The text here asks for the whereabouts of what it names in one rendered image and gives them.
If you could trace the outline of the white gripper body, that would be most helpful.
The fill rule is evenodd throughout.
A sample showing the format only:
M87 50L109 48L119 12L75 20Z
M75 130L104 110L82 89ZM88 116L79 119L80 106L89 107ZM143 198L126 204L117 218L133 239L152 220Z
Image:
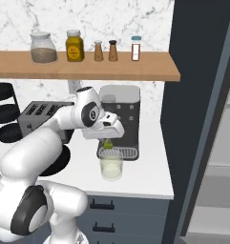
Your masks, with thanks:
M100 129L88 128L82 130L86 139L111 139L121 138L125 131L119 120L111 126L102 126Z

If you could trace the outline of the glass of lemonade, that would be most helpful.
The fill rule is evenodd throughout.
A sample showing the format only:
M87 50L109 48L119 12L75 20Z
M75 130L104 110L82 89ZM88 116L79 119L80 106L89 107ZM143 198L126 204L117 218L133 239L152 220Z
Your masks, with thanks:
M117 149L99 151L101 175L104 179L116 181L122 176L123 154Z

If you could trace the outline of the dark grey fridge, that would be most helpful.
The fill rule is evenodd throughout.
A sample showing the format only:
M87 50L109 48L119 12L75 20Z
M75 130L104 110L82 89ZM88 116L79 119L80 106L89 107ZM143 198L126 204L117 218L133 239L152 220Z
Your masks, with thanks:
M230 0L175 0L169 53L180 81L165 84L160 117L174 188L162 244L179 244L230 88Z

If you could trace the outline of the black and silver coffee machine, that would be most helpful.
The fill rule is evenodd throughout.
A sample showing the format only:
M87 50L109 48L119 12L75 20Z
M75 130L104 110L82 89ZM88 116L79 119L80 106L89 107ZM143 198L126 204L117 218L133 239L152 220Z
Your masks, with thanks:
M125 133L112 140L123 159L135 161L139 158L140 88L134 85L106 85L100 89L99 97L106 112L115 113Z

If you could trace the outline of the wooden shelf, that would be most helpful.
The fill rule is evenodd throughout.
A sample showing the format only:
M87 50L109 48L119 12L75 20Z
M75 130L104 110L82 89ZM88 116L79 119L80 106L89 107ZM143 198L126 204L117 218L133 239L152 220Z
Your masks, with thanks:
M28 51L0 51L0 78L67 79L67 80L132 80L179 82L180 73L169 52L147 51L139 61L122 51L118 60L94 61L94 53L87 51L82 62L68 62L64 51L50 64L35 64Z

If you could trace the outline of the silver toaster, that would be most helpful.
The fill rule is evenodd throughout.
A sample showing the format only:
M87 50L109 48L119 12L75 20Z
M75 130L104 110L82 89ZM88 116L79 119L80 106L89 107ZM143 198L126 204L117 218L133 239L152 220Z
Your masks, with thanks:
M18 117L22 135L26 136L33 132L52 117L58 109L72 104L73 102L32 101Z

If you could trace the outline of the brown shaker with pale top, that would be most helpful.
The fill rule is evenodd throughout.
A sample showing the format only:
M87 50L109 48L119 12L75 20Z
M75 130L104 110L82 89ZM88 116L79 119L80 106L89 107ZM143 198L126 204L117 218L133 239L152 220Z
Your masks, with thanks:
M101 44L102 42L100 40L96 40L94 42L94 60L96 62L101 62L104 60Z

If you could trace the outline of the brown shaker with black top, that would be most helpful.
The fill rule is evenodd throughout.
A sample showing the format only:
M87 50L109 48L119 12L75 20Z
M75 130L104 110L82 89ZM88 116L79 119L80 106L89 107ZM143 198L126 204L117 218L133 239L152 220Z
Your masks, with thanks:
M110 50L109 50L109 60L111 62L115 62L118 60L117 58L117 50L116 50L116 41L115 40L110 40Z

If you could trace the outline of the blue-grey drawer front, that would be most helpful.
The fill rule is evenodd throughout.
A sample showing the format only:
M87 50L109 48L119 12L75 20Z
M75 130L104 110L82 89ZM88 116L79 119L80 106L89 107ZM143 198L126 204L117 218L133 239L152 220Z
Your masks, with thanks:
M149 216L165 216L168 211L169 200L148 199L134 197L116 197L116 196L98 196L89 195L88 211L96 211L111 214L134 214ZM95 200L96 203L110 203L113 200L115 209L96 210L90 209L90 203Z
M88 239L90 244L161 244L160 237L91 234Z
M109 213L87 213L77 218L77 225L85 234L98 234L98 232L93 232L93 225L95 222L97 222L98 226L104 227L110 227L112 223L114 223L114 233L102 234L161 237L163 235L165 218L161 216Z

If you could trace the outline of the yellow jar with grey lid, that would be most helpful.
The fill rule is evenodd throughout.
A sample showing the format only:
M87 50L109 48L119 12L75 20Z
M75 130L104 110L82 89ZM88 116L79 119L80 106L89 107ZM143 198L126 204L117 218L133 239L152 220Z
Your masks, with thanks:
M84 60L84 43L80 36L80 30L67 31L66 52L69 62L81 62Z

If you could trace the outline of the spice bottle with blue lid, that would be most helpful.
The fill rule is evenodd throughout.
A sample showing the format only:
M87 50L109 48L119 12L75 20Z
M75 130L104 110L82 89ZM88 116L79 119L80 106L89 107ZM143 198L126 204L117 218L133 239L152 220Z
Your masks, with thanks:
M135 35L132 37L132 60L138 61L140 58L140 41L141 37Z

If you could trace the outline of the glass jar with brown powder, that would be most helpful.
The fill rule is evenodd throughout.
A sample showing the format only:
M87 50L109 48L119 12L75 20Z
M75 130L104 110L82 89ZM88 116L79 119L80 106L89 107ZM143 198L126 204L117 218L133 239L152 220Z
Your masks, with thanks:
M38 31L31 34L31 59L38 64L48 64L57 60L55 45L49 32Z

